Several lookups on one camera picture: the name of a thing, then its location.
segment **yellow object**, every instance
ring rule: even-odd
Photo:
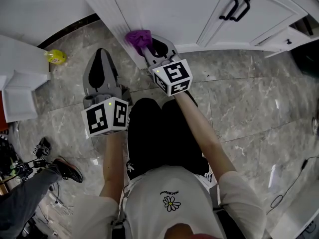
[[[56,65],[62,64],[66,60],[66,54],[63,51],[56,49],[45,51],[44,55],[50,63]]]

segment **drawer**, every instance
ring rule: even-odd
[[[260,46],[280,50],[291,50],[309,40],[310,38],[307,35],[291,27],[287,27],[263,41]]]

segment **black shoe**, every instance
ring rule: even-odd
[[[79,169],[77,169],[74,165],[69,164],[63,158],[56,158],[53,161],[53,164],[58,166],[64,180],[68,180],[68,178],[71,178],[78,183],[82,183],[83,176]]]

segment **white t-shirt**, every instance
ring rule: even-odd
[[[266,215],[253,190],[237,172],[219,180],[221,205],[247,239],[262,237]],[[124,208],[133,239],[162,239],[175,224],[188,224],[194,234],[226,238],[206,188],[182,167],[164,166],[134,180]],[[119,212],[111,198],[76,199],[72,237],[111,239],[112,220]]]

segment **gray tile floor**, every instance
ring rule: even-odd
[[[51,81],[36,90],[39,116],[20,122],[15,131],[20,145],[15,145],[23,159],[30,161],[34,146],[46,136],[52,144],[51,158],[61,155],[81,169],[82,184],[60,182],[60,198],[66,206],[73,206],[78,194],[97,195],[102,189],[105,138],[87,139],[80,114],[84,97],[82,74],[100,47],[110,52],[120,82],[130,87],[134,101],[150,97],[163,105],[168,99],[146,71],[135,66],[101,21],[48,47],[65,51],[68,59],[63,65],[51,66]],[[181,56],[192,70],[190,92],[200,110],[213,124],[237,170],[259,195],[265,210],[269,210],[272,200],[297,177],[303,159],[318,154],[319,141],[311,134],[311,118],[319,98],[319,82],[302,75],[287,52],[269,59],[264,59],[262,52],[242,50]],[[281,176],[276,187],[268,188],[274,164]],[[284,201],[269,214],[268,231],[298,192],[317,178],[318,166],[315,160],[310,161]],[[51,201],[46,196],[40,204],[50,226],[61,238],[70,238],[72,215],[51,206]]]

